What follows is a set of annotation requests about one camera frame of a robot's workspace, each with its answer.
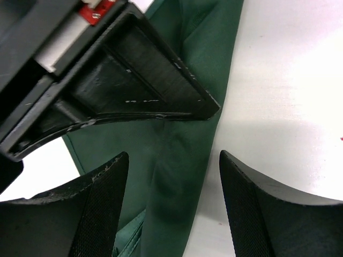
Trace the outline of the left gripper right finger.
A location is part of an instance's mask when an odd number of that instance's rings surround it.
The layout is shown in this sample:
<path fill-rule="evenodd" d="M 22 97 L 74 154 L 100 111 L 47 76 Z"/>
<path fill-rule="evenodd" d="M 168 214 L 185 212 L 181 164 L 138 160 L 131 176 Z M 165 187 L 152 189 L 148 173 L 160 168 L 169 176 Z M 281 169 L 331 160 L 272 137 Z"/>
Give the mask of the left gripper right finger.
<path fill-rule="evenodd" d="M 225 150 L 219 167 L 236 256 L 342 256 L 342 201 L 287 186 Z"/>

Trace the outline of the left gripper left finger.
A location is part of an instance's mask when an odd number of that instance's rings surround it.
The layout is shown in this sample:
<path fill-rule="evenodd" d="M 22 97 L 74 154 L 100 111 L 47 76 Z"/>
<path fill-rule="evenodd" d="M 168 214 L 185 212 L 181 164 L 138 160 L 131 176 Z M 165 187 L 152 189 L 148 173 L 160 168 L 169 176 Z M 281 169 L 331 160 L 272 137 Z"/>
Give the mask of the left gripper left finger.
<path fill-rule="evenodd" d="M 1 203 L 1 256 L 111 256 L 129 156 L 30 199 Z"/>

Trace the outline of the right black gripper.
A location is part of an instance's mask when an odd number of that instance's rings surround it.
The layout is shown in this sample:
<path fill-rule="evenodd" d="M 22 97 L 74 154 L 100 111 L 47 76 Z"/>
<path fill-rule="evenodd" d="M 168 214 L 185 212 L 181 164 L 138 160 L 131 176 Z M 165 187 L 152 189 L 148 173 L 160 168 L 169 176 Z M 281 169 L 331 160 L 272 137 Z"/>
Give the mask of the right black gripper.
<path fill-rule="evenodd" d="M 24 99 L 42 75 L 66 74 L 127 4 L 100 1 L 92 9 L 84 1 L 1 1 L 1 98 Z M 56 70 L 38 63 L 38 53 L 68 29 L 71 45 L 58 43 Z"/>

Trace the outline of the dark green cloth napkin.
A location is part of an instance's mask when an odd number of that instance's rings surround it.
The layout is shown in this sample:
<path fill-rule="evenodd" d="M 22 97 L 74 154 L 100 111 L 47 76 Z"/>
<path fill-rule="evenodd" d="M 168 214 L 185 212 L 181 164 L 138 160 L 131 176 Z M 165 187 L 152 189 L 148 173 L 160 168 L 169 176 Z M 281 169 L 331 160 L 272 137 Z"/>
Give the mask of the dark green cloth napkin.
<path fill-rule="evenodd" d="M 224 103 L 243 3 L 154 1 L 146 16 L 197 81 Z M 182 256 L 220 115 L 96 125 L 63 140 L 81 175 L 120 152 L 129 173 L 113 256 Z"/>

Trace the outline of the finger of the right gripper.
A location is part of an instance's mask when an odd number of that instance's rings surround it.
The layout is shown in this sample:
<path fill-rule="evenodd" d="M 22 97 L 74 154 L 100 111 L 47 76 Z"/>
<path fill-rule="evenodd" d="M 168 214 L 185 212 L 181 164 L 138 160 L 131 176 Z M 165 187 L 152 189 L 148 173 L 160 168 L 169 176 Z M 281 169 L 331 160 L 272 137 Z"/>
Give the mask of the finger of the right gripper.
<path fill-rule="evenodd" d="M 68 29 L 38 53 L 51 65 Z M 220 106 L 133 3 L 66 71 L 41 76 L 24 99 L 1 98 L 1 154 L 21 161 L 64 134 L 129 120 L 206 120 Z"/>

